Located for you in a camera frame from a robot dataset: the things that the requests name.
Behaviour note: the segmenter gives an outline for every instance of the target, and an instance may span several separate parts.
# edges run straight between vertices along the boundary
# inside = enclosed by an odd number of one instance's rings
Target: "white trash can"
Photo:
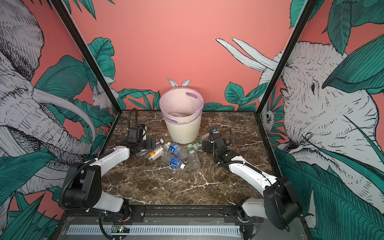
[[[203,107],[203,97],[192,88],[172,88],[161,96],[161,114],[173,141],[187,144],[197,138]]]

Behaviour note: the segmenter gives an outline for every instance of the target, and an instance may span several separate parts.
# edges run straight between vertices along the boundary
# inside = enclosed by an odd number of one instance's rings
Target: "brown marble surface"
[[[105,151],[127,136],[127,119],[128,112],[123,112]],[[173,142],[160,112],[139,111],[138,120],[139,124],[147,126],[148,136]],[[228,148],[261,170],[273,174],[253,113],[203,112],[198,139],[212,125],[230,127],[233,143]],[[220,132],[229,139],[227,130],[221,129]],[[217,167],[210,154],[200,150],[198,155],[200,169],[176,172],[160,158],[149,163],[144,157],[130,157],[103,176],[103,190],[130,199],[131,204],[230,205],[245,197],[262,198],[245,180]]]

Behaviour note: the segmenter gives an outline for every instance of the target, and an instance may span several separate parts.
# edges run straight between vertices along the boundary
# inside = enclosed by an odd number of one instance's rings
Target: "rabbit ears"
[[[256,71],[263,72],[265,68],[269,68],[271,70],[276,70],[278,62],[269,59],[268,57],[262,55],[258,50],[253,48],[251,45],[246,42],[232,38],[232,40],[246,52],[252,58],[249,58],[242,54],[239,50],[237,50],[234,46],[229,44],[228,42],[217,38],[216,41],[223,45],[239,62],[244,64],[245,66],[252,68]]]
[[[169,84],[173,87],[173,88],[178,88],[179,86],[177,85],[177,83],[175,81],[173,81],[172,79],[168,78],[168,81],[169,81]],[[185,80],[181,86],[182,87],[186,87],[188,86],[189,84],[191,83],[191,80],[187,79]]]

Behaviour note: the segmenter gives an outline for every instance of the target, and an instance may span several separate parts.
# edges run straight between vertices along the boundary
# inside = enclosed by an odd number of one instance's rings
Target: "blue bottle label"
[[[170,146],[169,146],[169,151],[171,153],[175,153],[175,149],[178,147],[178,145],[176,143],[172,143]]]
[[[169,163],[171,167],[177,168],[177,165],[179,164],[181,160],[178,157],[173,157]]]

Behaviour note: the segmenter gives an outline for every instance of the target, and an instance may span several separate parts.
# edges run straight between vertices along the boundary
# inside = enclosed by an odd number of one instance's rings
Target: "bottle label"
[[[174,153],[175,152],[175,149],[178,147],[178,145],[176,143],[172,143],[170,146],[169,146],[169,151],[171,153]]]
[[[179,164],[181,160],[178,157],[173,157],[169,163],[171,167],[177,168],[177,165]]]
[[[151,155],[151,157],[154,157],[156,154],[158,154],[161,150],[163,150],[163,147],[162,146],[158,146],[157,148],[155,148],[152,152],[150,152],[149,154]]]

